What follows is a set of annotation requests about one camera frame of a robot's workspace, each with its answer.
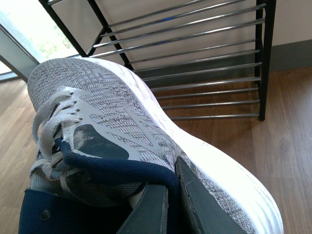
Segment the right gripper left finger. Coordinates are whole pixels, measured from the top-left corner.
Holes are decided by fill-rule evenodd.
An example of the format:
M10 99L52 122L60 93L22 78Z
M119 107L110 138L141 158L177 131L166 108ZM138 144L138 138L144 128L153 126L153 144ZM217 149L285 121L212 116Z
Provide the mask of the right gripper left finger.
M118 230L119 234L165 234L168 217L168 189L148 184L137 206Z

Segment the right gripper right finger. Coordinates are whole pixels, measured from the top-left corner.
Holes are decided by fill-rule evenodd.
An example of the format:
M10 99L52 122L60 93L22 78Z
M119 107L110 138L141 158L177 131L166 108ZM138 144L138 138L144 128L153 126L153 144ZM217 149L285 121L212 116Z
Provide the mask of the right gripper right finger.
M180 183L185 234L244 234L245 231L221 209L185 161L178 157L175 172Z

